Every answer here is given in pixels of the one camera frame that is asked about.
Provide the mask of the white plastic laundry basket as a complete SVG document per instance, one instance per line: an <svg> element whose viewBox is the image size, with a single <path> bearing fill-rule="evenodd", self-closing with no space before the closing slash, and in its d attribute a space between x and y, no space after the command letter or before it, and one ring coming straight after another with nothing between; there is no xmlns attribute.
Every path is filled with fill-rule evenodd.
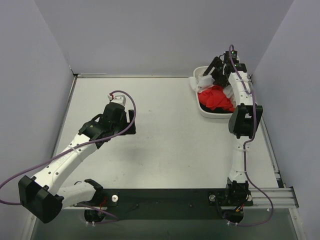
<svg viewBox="0 0 320 240"><path fill-rule="evenodd" d="M207 68L208 68L207 66L199 66L199 67L195 68L193 70L193 77L197 78L199 75L202 75ZM195 99L196 99L196 103L197 103L198 112L204 118L208 118L208 119L229 119L233 114L232 112L231 113L215 113L215 112L205 111L201 107L197 92L195 93Z"/></svg>

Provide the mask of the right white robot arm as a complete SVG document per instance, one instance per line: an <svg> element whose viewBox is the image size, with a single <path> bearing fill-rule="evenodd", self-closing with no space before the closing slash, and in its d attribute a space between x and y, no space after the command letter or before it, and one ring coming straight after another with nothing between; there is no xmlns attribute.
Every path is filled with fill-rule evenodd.
<svg viewBox="0 0 320 240"><path fill-rule="evenodd" d="M231 87L236 107L232 113L228 129L234 135L234 150L231 170L227 179L226 193L221 200L223 206L234 206L235 212L252 205L247 172L247 158L250 143L253 142L259 126L263 107L256 104L255 94L250 89L247 67L239 63L234 53L225 53L224 60L216 56L204 71L211 74L215 86Z"/></svg>

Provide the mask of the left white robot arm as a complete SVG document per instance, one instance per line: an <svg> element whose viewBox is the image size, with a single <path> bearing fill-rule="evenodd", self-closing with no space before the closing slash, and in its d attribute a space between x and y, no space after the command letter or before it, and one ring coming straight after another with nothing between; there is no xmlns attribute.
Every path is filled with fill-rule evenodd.
<svg viewBox="0 0 320 240"><path fill-rule="evenodd" d="M21 205L47 224L66 207L81 203L100 204L105 198L105 190L96 181L85 179L68 187L62 184L104 143L117 136L134 135L136 115L136 108L126 110L124 103L108 103L103 113L83 124L63 152L32 177L25 175L19 180Z"/></svg>

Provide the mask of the white t shirt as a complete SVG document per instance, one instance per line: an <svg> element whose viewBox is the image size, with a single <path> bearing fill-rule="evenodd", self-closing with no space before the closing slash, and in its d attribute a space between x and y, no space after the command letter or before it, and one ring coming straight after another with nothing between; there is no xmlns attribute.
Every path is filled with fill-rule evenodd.
<svg viewBox="0 0 320 240"><path fill-rule="evenodd" d="M202 93L214 85L214 79L210 75L200 76L198 78L191 76L188 78L191 89L196 93Z"/></svg>

